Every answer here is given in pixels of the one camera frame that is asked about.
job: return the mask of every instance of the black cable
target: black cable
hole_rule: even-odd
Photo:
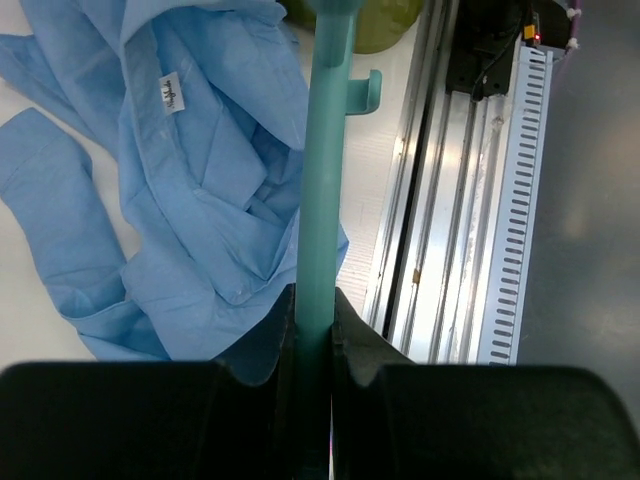
[[[518,21],[518,23],[514,26],[511,38],[507,42],[505,42],[500,51],[493,57],[493,59],[487,64],[487,66],[482,69],[480,75],[478,75],[478,78],[476,78],[476,81],[473,83],[473,88],[471,89],[471,100],[473,100],[474,102],[479,102],[480,100],[482,100],[482,94],[480,94],[480,97],[478,98],[478,87],[484,84],[484,78],[487,76],[487,73],[489,73],[494,65],[498,63],[502,59],[502,57],[504,57],[504,55],[509,50],[509,47],[511,47],[511,45],[514,44],[516,40],[518,40],[518,36],[523,31],[526,24],[527,17],[532,14],[532,0],[523,0],[522,3],[522,15],[520,16],[520,20]]]

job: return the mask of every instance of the teal pole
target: teal pole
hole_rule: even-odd
[[[318,11],[305,144],[296,285],[297,478],[329,473],[329,341],[334,321],[342,152],[354,14]]]

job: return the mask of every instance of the metal linear rail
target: metal linear rail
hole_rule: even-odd
[[[365,319],[415,361],[512,364],[552,57],[517,47],[506,96],[473,103],[447,94],[457,5],[442,7],[428,19],[439,38],[427,39],[414,85],[424,92],[424,115],[399,135]]]

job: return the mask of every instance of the gray floor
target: gray floor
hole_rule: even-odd
[[[640,1],[583,11],[555,68],[519,361],[599,374],[640,431]]]

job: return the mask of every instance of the yellow-green bag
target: yellow-green bag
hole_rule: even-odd
[[[304,0],[278,0],[287,18],[313,29],[316,17]],[[416,21],[424,0],[367,0],[358,15],[355,53],[376,53],[395,45]]]

